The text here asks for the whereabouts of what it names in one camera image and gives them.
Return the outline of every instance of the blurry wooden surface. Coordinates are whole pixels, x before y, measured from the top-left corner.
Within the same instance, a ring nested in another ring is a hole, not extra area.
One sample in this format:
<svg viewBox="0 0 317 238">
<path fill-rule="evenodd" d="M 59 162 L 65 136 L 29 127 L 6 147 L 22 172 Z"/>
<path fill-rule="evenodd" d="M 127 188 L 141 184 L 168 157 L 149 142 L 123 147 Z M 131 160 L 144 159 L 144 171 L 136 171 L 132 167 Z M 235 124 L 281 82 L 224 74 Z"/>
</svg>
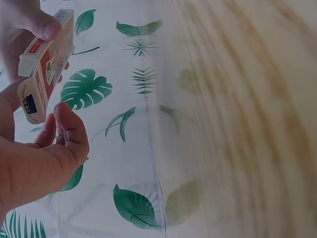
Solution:
<svg viewBox="0 0 317 238">
<path fill-rule="evenodd" d="M 317 1 L 158 2 L 167 238 L 317 237 Z"/>
</svg>

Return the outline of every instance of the green leaf pattern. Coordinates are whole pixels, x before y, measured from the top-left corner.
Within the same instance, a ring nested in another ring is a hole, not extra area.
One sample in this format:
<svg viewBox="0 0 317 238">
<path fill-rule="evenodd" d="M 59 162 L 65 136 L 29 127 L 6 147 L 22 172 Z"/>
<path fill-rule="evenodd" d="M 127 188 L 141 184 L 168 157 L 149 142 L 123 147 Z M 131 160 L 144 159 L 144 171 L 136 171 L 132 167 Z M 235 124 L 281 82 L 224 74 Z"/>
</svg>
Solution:
<svg viewBox="0 0 317 238">
<path fill-rule="evenodd" d="M 0 238 L 46 238 L 44 224 L 42 221 L 39 223 L 31 220 L 31 227 L 28 229 L 27 216 L 24 217 L 24 227 L 21 227 L 20 215 L 16 215 L 14 210 L 10 216 L 9 222 L 7 217 L 4 220 L 2 229 L 0 230 Z"/>
<path fill-rule="evenodd" d="M 92 69 L 83 69 L 71 76 L 60 94 L 61 102 L 66 102 L 73 110 L 100 103 L 112 92 L 112 85 L 103 76 L 95 78 Z"/>
<path fill-rule="evenodd" d="M 116 184 L 113 189 L 113 200 L 119 214 L 141 229 L 160 231 L 161 225 L 155 220 L 151 202 L 143 195 L 120 189 Z"/>
<path fill-rule="evenodd" d="M 1 75 L 4 74 L 4 68 L 0 69 L 0 78 L 1 78 Z"/>
<path fill-rule="evenodd" d="M 132 36 L 150 36 L 162 26 L 162 20 L 151 22 L 144 26 L 131 26 L 117 21 L 116 29 L 122 34 Z"/>
<path fill-rule="evenodd" d="M 111 127 L 114 127 L 116 125 L 120 125 L 120 128 L 119 128 L 120 129 L 120 136 L 121 136 L 122 140 L 125 142 L 125 126 L 127 124 L 128 119 L 135 113 L 135 109 L 136 109 L 136 107 L 133 107 L 133 108 L 127 110 L 126 112 L 117 115 L 115 118 L 113 118 L 109 122 L 108 126 L 105 129 L 99 131 L 96 135 L 94 135 L 94 137 L 92 138 L 92 141 L 100 132 L 104 131 L 105 137 L 106 137 L 108 134 L 108 131 Z"/>
<path fill-rule="evenodd" d="M 69 190 L 73 189 L 74 187 L 76 187 L 79 184 L 79 181 L 80 181 L 81 176 L 83 174 L 83 169 L 84 169 L 84 165 L 81 165 L 76 170 L 76 172 L 71 177 L 71 179 L 67 182 L 67 184 L 59 192 L 69 191 Z"/>
<path fill-rule="evenodd" d="M 155 70 L 153 67 L 144 70 L 134 68 L 132 73 L 132 80 L 135 82 L 135 84 L 132 85 L 136 87 L 138 94 L 144 95 L 142 98 L 148 98 L 148 94 L 154 92 L 153 89 L 156 84 L 156 82 L 153 81 L 156 79 Z"/>
<path fill-rule="evenodd" d="M 75 33 L 76 36 L 78 36 L 80 33 L 87 31 L 89 28 L 92 27 L 92 25 L 94 24 L 94 12 L 96 11 L 96 9 L 91 9 L 88 10 L 84 13 L 82 13 L 76 20 L 75 23 Z"/>
</svg>

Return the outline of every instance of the plastic tablecloth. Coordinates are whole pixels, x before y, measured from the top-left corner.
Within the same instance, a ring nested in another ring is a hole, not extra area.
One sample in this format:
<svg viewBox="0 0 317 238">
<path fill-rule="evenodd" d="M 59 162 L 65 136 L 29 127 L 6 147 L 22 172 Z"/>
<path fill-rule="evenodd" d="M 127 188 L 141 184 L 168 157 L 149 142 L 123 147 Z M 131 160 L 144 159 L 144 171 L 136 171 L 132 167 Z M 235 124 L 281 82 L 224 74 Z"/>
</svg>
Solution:
<svg viewBox="0 0 317 238">
<path fill-rule="evenodd" d="M 87 162 L 55 194 L 8 213 L 0 237 L 158 238 L 164 235 L 161 191 L 154 169 L 149 102 L 159 74 L 153 55 L 163 26 L 153 0 L 42 0 L 54 15 L 74 9 L 75 49 L 48 112 L 61 101 L 81 117 L 90 142 Z M 0 66 L 0 88 L 8 85 Z M 79 101 L 65 98 L 73 88 Z M 166 105 L 151 109 L 171 114 Z M 41 125 L 15 113 L 16 140 L 32 142 Z"/>
</svg>

